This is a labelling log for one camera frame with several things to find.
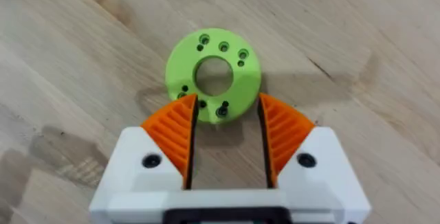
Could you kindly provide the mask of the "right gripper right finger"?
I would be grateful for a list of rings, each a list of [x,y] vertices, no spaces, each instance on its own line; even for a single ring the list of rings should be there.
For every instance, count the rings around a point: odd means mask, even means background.
[[[297,210],[368,214],[369,200],[333,129],[266,93],[258,98],[268,186]]]

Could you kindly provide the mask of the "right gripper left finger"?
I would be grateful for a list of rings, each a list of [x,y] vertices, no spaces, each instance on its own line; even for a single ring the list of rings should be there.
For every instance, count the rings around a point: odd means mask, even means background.
[[[156,209],[191,180],[197,95],[162,107],[139,126],[122,130],[93,196],[90,211]]]

